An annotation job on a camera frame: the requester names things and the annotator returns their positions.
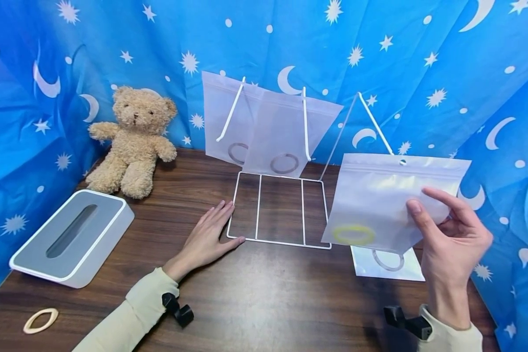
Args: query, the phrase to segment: plush toy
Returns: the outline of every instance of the plush toy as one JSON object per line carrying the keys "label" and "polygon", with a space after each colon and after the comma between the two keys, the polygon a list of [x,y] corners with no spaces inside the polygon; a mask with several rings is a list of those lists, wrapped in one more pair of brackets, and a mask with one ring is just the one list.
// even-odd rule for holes
{"label": "plush toy", "polygon": [[98,122],[89,127],[96,140],[112,140],[111,151],[86,178],[88,188],[142,199],[153,189],[157,156],[164,162],[176,158],[176,148],[162,136],[176,116],[176,105],[152,90],[122,87],[113,94],[117,123]]}

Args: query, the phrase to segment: wooden table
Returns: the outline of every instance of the wooden table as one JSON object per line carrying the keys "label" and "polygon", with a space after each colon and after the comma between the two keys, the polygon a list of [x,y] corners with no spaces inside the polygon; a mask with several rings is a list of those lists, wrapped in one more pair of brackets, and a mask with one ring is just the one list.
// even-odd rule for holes
{"label": "wooden table", "polygon": [[[9,275],[0,288],[0,351],[70,351],[139,278],[179,252],[209,207],[232,198],[238,167],[203,152],[178,155],[176,162],[157,166],[149,198],[129,200],[135,220],[90,285],[71,289]],[[317,178],[321,170],[310,164],[304,175]],[[337,174],[332,167],[325,178],[330,202]],[[253,236],[257,182],[257,176],[241,178],[231,234]],[[322,197],[316,184],[305,186],[308,242],[320,244]],[[264,178],[262,192],[258,237],[301,241],[300,183]],[[421,247],[416,251],[422,255]],[[414,351],[412,335],[387,326],[382,308],[401,305],[416,316],[426,302],[424,283],[357,277],[350,249],[340,245],[323,251],[246,242],[189,275],[180,289],[194,322],[182,330],[174,319],[162,319],[138,351]],[[484,351],[498,351],[493,320],[471,283],[469,297]],[[23,334],[26,320],[48,307],[60,312],[53,326]]]}

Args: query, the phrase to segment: blue backdrop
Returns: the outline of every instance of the blue backdrop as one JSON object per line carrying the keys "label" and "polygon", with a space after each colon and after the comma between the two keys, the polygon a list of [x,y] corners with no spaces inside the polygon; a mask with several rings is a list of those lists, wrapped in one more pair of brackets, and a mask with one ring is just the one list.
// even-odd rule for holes
{"label": "blue backdrop", "polygon": [[[344,105],[317,162],[357,90],[395,151],[472,159],[461,193],[495,235],[473,279],[528,351],[528,0],[0,0],[0,282],[106,147],[87,126],[113,89],[172,97],[168,138],[204,148],[202,70]],[[386,152],[372,128],[356,107],[334,163]]]}

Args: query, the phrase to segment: left hand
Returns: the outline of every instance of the left hand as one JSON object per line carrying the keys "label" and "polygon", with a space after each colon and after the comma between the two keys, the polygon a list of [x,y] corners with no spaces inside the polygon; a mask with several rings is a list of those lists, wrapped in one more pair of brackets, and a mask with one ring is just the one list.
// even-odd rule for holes
{"label": "left hand", "polygon": [[164,272],[179,282],[191,270],[215,262],[227,252],[239,247],[245,237],[237,237],[226,243],[219,242],[219,235],[234,210],[232,201],[225,204],[225,201],[221,200],[206,212],[187,238],[182,251],[163,266]]}

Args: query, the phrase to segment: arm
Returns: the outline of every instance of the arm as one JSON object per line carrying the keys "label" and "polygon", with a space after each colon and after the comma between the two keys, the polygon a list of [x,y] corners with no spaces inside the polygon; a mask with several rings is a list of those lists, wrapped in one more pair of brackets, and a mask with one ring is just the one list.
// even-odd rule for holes
{"label": "arm", "polygon": [[123,303],[80,341],[73,352],[131,352],[157,323],[165,308],[162,295],[178,297],[178,282],[191,270],[219,259],[244,242],[244,237],[219,243],[224,224],[235,205],[221,201],[199,220],[181,252],[143,277],[127,293]]}
{"label": "arm", "polygon": [[424,238],[421,268],[428,285],[428,305],[420,315],[432,326],[419,352],[482,351],[483,336],[469,317],[469,275],[493,242],[493,235],[465,203],[441,190],[423,192],[448,205],[450,218],[438,226],[417,200],[407,208]]}
{"label": "arm", "polygon": [[119,131],[119,125],[113,122],[96,122],[88,127],[90,137],[95,140],[112,140]]}
{"label": "arm", "polygon": [[174,144],[163,136],[155,136],[152,138],[155,151],[160,159],[166,163],[176,159],[176,148],[174,147]]}

